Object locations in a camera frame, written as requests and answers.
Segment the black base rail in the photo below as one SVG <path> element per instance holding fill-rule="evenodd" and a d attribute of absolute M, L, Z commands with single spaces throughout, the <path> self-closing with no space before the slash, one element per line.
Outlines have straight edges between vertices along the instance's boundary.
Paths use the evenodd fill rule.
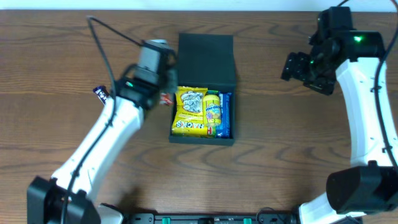
<path fill-rule="evenodd" d="M 256 215 L 236 214 L 156 214 L 123 213 L 119 208 L 102 203 L 97 211 L 102 223 L 124 224 L 286 224 L 298 223 L 293 213 L 285 213 L 266 208 Z"/>

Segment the purple Dairy Milk bar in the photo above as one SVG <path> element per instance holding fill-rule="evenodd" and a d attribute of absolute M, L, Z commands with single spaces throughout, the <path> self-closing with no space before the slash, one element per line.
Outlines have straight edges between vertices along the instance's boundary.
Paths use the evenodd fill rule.
<path fill-rule="evenodd" d="M 109 98 L 109 93 L 105 86 L 102 85 L 93 88 L 93 93 L 101 100 L 102 104 L 106 104 Z"/>

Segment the yellow Hacks candy bag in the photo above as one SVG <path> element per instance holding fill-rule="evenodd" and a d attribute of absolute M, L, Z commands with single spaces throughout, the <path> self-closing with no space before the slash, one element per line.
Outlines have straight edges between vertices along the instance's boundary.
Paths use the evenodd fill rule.
<path fill-rule="evenodd" d="M 208 128 L 204 122 L 203 98 L 207 88 L 179 86 L 175 93 L 177 109 L 172 124 L 175 136 L 205 137 Z"/>

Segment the blue Oreo cookie pack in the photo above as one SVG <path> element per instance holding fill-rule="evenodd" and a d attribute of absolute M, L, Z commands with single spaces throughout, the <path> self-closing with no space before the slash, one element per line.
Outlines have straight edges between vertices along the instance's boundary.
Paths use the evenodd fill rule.
<path fill-rule="evenodd" d="M 231 132 L 230 104 L 231 93 L 219 93 L 221 106 L 221 124 L 216 127 L 216 138 L 228 139 Z"/>

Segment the yellow Mentos gum bottle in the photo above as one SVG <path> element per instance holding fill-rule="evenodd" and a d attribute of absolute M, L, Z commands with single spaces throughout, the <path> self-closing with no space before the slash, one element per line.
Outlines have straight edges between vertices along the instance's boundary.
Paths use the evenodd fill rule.
<path fill-rule="evenodd" d="M 203 99 L 205 124 L 216 127 L 221 124 L 221 104 L 217 95 L 206 95 Z"/>

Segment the green red KitKat Milo bar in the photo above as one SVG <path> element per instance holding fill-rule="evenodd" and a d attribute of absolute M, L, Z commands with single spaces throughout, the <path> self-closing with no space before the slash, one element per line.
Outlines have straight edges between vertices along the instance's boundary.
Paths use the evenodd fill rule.
<path fill-rule="evenodd" d="M 172 95 L 170 93 L 161 93 L 160 94 L 160 100 L 159 100 L 159 104 L 160 105 L 170 106 L 173 103 L 174 103 L 174 100 L 173 100 Z"/>

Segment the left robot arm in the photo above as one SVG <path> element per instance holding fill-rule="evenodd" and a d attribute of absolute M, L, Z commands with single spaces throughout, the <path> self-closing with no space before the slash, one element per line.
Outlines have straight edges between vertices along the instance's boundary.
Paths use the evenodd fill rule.
<path fill-rule="evenodd" d="M 27 189 L 28 223 L 122 223 L 110 205 L 95 206 L 103 179 L 128 140 L 158 104 L 162 91 L 174 91 L 177 74 L 169 64 L 175 52 L 166 40 L 143 43 L 139 63 L 128 66 L 113 87 L 99 118 L 72 156 L 49 180 L 36 177 Z M 132 78 L 127 73 L 133 72 Z"/>

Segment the green Haribo gummy bag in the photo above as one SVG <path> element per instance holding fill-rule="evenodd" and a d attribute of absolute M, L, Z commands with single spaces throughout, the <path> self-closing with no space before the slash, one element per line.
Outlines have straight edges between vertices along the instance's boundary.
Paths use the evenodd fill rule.
<path fill-rule="evenodd" d="M 218 91 L 215 90 L 208 90 L 206 95 L 217 95 L 218 96 Z M 208 135 L 214 137 L 216 135 L 216 127 L 209 127 L 208 126 Z"/>

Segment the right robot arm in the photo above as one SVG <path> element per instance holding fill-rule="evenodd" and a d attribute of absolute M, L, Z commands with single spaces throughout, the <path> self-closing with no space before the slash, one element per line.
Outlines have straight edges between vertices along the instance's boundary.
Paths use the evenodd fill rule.
<path fill-rule="evenodd" d="M 282 79 L 324 95 L 339 85 L 351 136 L 351 166 L 328 176 L 326 190 L 298 207 L 297 223 L 354 223 L 397 208 L 397 132 L 386 86 L 391 48 L 376 31 L 357 30 L 348 7 L 322 11 L 312 50 L 288 55 Z"/>

